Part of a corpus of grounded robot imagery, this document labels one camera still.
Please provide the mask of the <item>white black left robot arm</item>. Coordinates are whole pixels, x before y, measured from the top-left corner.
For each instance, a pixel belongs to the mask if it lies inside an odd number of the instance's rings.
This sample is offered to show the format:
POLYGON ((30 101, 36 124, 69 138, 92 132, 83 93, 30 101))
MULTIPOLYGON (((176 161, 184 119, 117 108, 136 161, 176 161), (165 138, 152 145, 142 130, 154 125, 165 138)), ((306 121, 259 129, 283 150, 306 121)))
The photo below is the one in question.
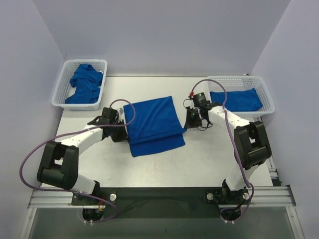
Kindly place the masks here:
POLYGON ((102 114, 88 122, 84 132, 49 141, 43 151, 37 180, 59 189, 100 196, 100 183, 79 174, 79 156, 93 144, 110 137, 113 142, 128 139, 124 120, 118 110, 103 108, 102 114))

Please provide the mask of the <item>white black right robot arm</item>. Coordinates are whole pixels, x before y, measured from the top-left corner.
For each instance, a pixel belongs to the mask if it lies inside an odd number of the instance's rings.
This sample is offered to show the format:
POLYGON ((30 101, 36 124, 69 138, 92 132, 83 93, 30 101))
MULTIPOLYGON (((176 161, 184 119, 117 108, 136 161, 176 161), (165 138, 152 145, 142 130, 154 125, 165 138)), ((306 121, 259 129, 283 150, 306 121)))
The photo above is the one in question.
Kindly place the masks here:
POLYGON ((250 177, 272 156, 265 126, 261 121, 249 121, 230 112, 223 106, 209 104, 208 107, 186 107, 185 128, 205 130, 215 124, 225 129, 230 137, 237 166, 223 182, 223 188, 235 192, 251 188, 250 177))

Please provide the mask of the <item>blue towel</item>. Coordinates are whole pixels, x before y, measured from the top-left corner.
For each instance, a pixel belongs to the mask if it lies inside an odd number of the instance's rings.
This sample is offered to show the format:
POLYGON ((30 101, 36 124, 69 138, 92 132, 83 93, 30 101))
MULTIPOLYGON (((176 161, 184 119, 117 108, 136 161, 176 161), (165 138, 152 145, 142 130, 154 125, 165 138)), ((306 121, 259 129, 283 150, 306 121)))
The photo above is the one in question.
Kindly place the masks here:
POLYGON ((228 91, 225 107, 232 112, 255 112, 263 107, 255 89, 228 91))
POLYGON ((152 155, 185 145, 171 96, 124 106, 129 146, 133 157, 152 155))

